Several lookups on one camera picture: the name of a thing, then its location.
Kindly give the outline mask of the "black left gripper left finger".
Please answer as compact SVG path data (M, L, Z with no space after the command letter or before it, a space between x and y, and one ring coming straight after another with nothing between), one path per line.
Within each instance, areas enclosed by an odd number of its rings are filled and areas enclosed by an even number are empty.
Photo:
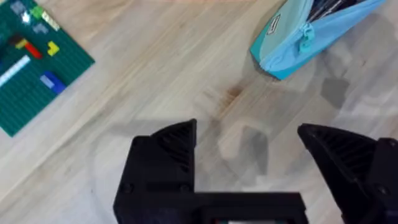
M197 120L166 126L133 138L113 203L118 223L187 223L168 206L145 208L133 196L192 193L195 187Z

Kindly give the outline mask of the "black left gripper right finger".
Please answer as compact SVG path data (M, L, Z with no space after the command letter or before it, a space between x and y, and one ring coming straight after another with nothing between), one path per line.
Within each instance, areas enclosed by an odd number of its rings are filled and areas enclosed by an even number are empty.
M397 140L303 123L312 155L345 223L397 224Z

